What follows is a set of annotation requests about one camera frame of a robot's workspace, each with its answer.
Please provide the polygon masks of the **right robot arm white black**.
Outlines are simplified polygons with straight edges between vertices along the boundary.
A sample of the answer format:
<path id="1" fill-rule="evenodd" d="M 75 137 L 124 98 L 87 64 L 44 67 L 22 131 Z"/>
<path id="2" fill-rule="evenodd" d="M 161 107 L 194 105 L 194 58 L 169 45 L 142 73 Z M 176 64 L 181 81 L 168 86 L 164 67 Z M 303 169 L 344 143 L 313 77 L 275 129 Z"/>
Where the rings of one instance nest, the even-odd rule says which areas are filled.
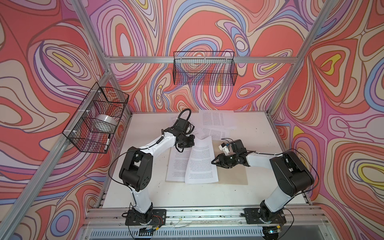
<path id="1" fill-rule="evenodd" d="M 260 203 L 258 216 L 270 221 L 297 194 L 304 192 L 315 183 L 315 178 L 294 151 L 280 154 L 264 154 L 255 151 L 242 151 L 226 155 L 221 153 L 211 162 L 224 169 L 237 165 L 264 168 L 273 171 L 278 186 L 271 195 Z"/>

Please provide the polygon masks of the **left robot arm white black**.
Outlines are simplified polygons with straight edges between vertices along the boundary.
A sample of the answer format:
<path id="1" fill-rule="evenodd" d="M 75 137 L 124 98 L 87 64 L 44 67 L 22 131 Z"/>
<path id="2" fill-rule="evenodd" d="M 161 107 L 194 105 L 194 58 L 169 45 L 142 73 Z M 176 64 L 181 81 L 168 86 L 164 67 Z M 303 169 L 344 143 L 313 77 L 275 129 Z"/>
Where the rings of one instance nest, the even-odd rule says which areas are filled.
<path id="1" fill-rule="evenodd" d="M 135 211 L 146 214 L 153 206 L 147 186 L 152 178 L 154 158 L 172 147 L 178 150 L 191 148 L 195 145 L 194 140 L 195 136 L 192 134 L 175 136 L 165 132 L 147 145 L 128 149 L 119 172 L 119 178 L 132 191 Z"/>

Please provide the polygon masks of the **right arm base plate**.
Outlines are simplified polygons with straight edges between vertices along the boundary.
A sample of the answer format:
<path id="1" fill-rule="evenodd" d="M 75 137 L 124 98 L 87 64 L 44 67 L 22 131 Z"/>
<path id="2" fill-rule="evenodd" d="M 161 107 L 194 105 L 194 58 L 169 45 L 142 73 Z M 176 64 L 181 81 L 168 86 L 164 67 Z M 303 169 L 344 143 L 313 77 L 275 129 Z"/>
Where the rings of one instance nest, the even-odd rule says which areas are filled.
<path id="1" fill-rule="evenodd" d="M 246 219 L 247 224 L 284 225 L 287 223 L 283 210 L 272 213 L 266 208 L 245 208 L 241 216 Z"/>

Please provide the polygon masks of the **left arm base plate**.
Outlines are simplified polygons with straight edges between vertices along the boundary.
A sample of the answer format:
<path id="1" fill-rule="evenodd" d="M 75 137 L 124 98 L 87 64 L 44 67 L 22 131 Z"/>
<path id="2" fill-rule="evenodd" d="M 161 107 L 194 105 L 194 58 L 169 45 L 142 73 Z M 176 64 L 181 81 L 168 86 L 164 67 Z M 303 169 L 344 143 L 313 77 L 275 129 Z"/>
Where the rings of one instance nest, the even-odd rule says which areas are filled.
<path id="1" fill-rule="evenodd" d="M 166 209 L 149 209 L 146 213 L 140 213 L 130 209 L 122 214 L 126 226 L 154 226 L 159 227 L 166 223 Z"/>

